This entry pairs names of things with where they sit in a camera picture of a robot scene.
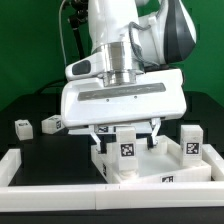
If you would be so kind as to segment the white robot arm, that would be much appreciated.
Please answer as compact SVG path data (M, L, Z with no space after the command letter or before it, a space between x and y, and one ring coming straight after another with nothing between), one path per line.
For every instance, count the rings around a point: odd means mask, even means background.
M156 135L163 120L183 116L183 75L169 65L191 54L196 30L181 0L158 1L158 11L140 17L149 0L87 0L92 50L65 69L68 129L149 122Z

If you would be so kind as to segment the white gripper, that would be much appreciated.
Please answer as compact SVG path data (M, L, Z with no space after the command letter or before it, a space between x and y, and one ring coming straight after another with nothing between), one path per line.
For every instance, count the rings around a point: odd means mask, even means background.
M152 133L149 147L157 145L161 119L179 119L186 111L180 69L148 72L136 77L136 83L105 87L103 80L89 78L69 82L63 89L61 116L73 129L89 126L99 153L105 153L97 125L149 121Z

